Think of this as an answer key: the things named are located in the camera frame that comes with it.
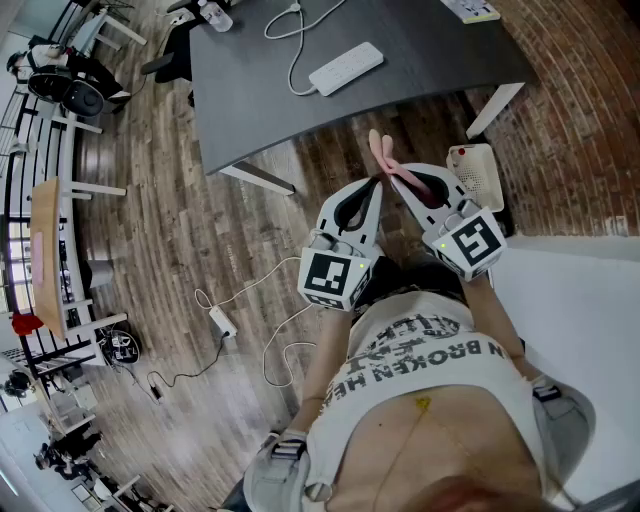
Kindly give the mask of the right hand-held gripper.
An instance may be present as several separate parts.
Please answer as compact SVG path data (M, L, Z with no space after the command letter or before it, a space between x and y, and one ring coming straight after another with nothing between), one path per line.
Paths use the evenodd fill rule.
M490 209L464 199L466 189L447 168L404 164L391 182L420 225L423 243L464 281L484 274L505 251L505 238Z

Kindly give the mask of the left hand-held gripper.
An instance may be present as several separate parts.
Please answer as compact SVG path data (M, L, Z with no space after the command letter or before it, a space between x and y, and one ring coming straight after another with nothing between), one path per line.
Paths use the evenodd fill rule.
M353 244L373 244L382 192L379 180L364 178L338 190L322 205L319 230L311 232L309 246L302 249L298 276L298 292L309 304L354 309L371 280L374 260L332 235L347 235Z

